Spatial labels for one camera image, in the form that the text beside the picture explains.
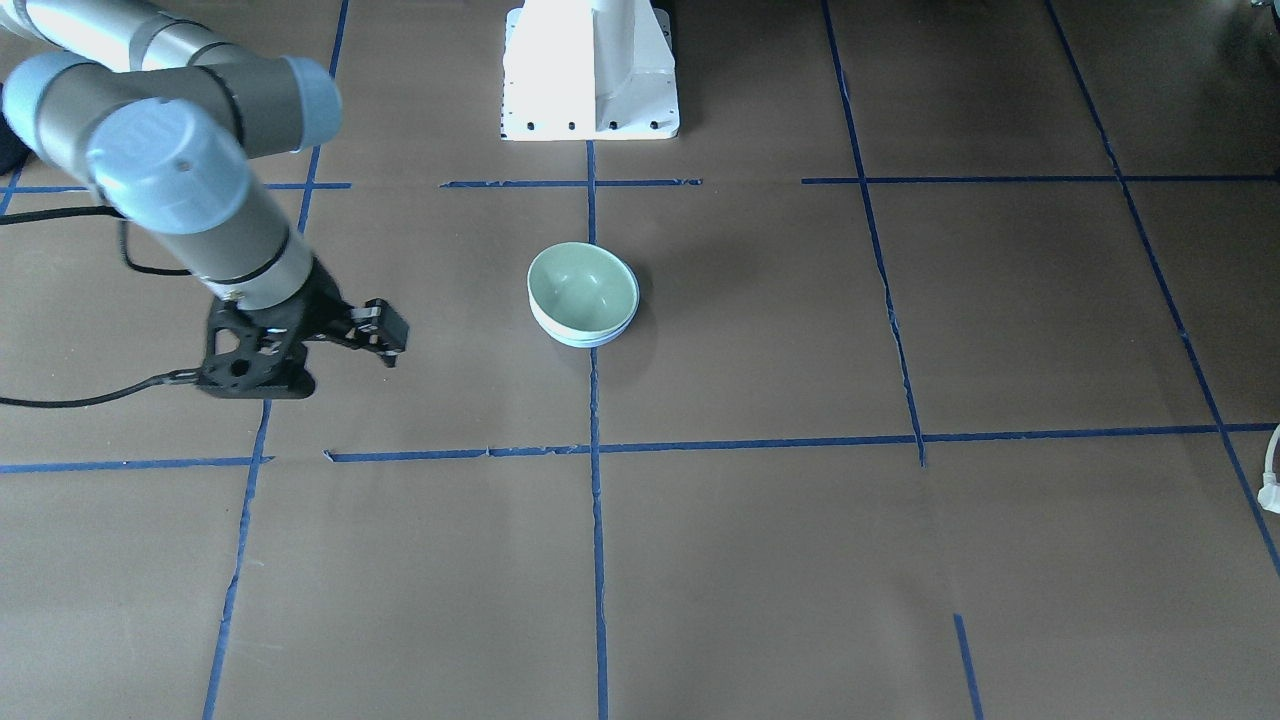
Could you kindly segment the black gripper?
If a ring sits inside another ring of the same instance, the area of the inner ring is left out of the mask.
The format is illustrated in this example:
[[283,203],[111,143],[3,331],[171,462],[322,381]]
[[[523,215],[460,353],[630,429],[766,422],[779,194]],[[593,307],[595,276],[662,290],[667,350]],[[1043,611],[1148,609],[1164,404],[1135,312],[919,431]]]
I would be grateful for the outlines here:
[[410,324],[392,304],[371,299],[362,307],[353,307],[319,259],[314,259],[306,282],[291,301],[298,305],[292,329],[298,342],[353,343],[376,355],[385,368],[396,368],[407,350]]

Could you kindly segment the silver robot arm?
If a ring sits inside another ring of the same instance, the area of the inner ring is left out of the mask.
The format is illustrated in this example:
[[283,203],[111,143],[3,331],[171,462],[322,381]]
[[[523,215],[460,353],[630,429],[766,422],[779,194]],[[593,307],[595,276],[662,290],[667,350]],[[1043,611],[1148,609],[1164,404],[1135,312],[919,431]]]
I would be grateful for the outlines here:
[[221,302],[288,338],[393,366],[408,327],[352,307],[250,163],[333,140],[342,99],[305,56],[262,56],[148,1],[5,1],[3,28],[50,45],[3,90],[17,138],[147,231]]

